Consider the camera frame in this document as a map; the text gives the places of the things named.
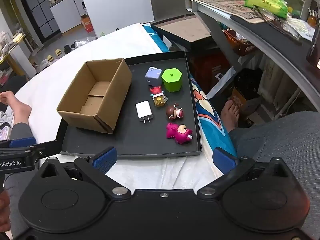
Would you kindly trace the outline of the person left hand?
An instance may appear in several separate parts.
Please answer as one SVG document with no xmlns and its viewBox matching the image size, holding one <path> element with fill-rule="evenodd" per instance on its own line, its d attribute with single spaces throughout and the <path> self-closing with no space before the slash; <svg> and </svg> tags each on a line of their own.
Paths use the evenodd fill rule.
<svg viewBox="0 0 320 240">
<path fill-rule="evenodd" d="M 9 231 L 10 224 L 10 197 L 6 190 L 0 194 L 0 232 Z"/>
</svg>

